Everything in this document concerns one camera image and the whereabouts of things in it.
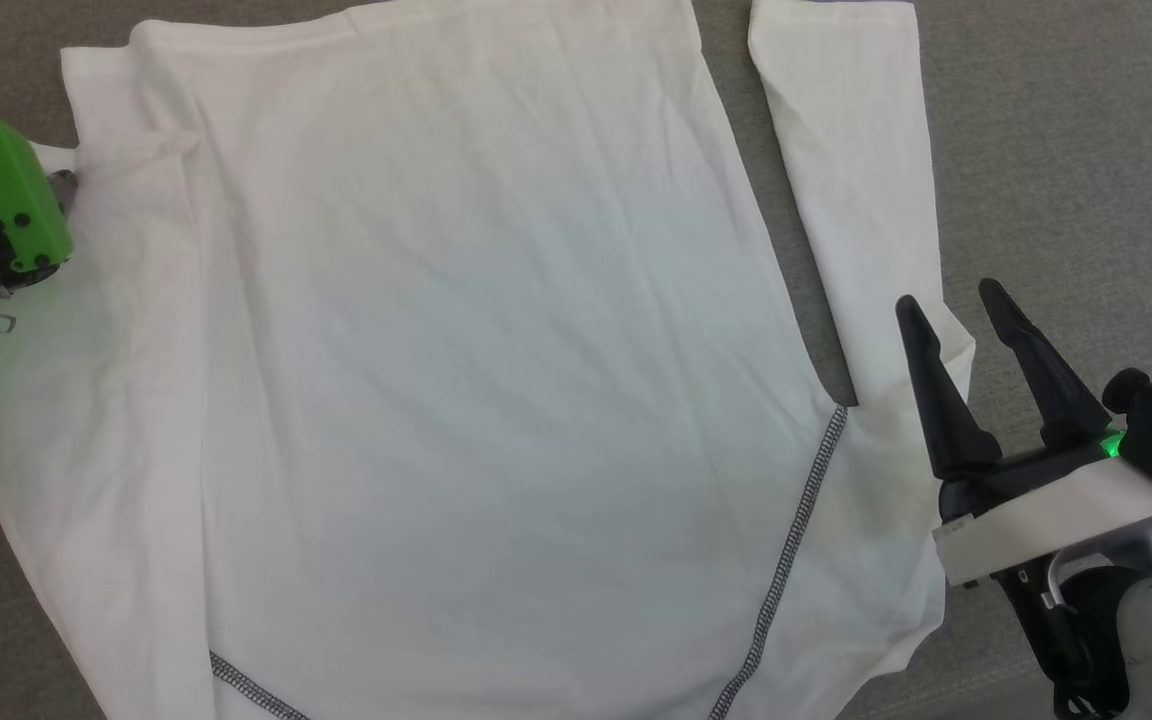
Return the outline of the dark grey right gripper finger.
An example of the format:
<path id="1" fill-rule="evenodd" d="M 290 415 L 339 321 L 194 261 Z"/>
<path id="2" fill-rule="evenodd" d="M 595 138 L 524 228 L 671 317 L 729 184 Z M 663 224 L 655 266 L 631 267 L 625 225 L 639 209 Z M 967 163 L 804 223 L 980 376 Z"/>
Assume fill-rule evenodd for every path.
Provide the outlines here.
<path id="1" fill-rule="evenodd" d="M 968 482 L 1001 458 L 996 438 L 980 429 L 941 361 L 940 338 L 911 295 L 896 302 L 911 391 L 931 470 L 942 482 Z"/>
<path id="2" fill-rule="evenodd" d="M 1111 427 L 1111 415 L 1087 384 L 1066 363 L 1056 347 L 1011 300 L 1005 286 L 984 278 L 978 291 L 996 338 L 1010 348 L 1032 395 L 1044 447 L 1071 448 L 1098 444 Z"/>

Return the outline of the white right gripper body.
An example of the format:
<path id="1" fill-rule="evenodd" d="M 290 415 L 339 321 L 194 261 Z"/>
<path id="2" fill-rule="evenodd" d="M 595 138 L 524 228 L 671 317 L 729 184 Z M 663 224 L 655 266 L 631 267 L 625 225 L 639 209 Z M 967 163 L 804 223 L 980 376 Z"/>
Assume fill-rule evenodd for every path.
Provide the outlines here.
<path id="1" fill-rule="evenodd" d="M 933 533 L 947 583 L 964 585 L 1049 558 L 1044 584 L 1061 566 L 1098 555 L 1152 575 L 1152 480 L 1117 457 L 1105 439 L 1100 457 L 1055 482 L 986 511 L 946 521 Z"/>

